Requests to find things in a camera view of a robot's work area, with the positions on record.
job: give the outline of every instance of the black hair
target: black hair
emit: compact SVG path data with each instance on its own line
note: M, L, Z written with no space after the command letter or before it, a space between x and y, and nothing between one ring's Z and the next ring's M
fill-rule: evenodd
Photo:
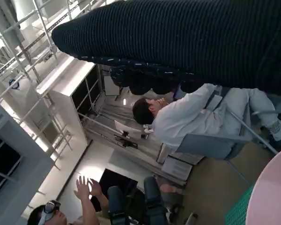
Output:
M42 217L42 212L44 210L45 205L40 205L36 207L29 216L27 225L38 225L41 217Z
M141 125L152 124L154 121L154 115L149 110L149 103L146 101L146 98L141 98L137 100L132 108L133 118L136 122Z

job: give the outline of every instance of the green mesh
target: green mesh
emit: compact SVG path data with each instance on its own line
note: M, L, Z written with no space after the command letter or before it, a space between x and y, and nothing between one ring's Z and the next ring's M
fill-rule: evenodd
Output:
M254 185L252 185L238 202L230 209L225 216L225 225L245 225L247 208Z

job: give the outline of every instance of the black screen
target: black screen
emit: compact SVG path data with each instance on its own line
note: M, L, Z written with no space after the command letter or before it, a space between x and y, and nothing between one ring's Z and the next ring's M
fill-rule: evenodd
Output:
M101 179L100 186L102 188L103 194L108 198L107 190L112 186L118 186L124 195L129 194L132 190L136 188L137 181L118 174L114 171L105 169ZM91 202L93 203L95 210L97 212L101 211L100 203L97 198L92 197Z
M3 144L0 148L0 173L5 175L12 169L15 163L19 160L20 154L9 147L7 144Z

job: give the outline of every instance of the man in white lab coat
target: man in white lab coat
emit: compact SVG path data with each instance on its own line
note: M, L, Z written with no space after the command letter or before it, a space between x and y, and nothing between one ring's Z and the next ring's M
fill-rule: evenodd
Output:
M266 94L258 89L229 90L221 105L214 111L204 109L216 86L204 84L195 92L168 104L164 99L139 99L133 106L134 119L140 124L152 124L155 136L171 148L177 149L189 133L237 135L241 124L228 112L231 109L242 118L250 102L253 111L274 110ZM261 114L263 125L275 141L281 141L281 120L276 114Z

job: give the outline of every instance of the white panel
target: white panel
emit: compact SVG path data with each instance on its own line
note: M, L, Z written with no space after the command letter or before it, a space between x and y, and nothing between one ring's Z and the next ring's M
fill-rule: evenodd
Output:
M49 95L56 105L56 111L62 122L67 124L67 130L84 143L87 143L72 97L55 91L50 91Z

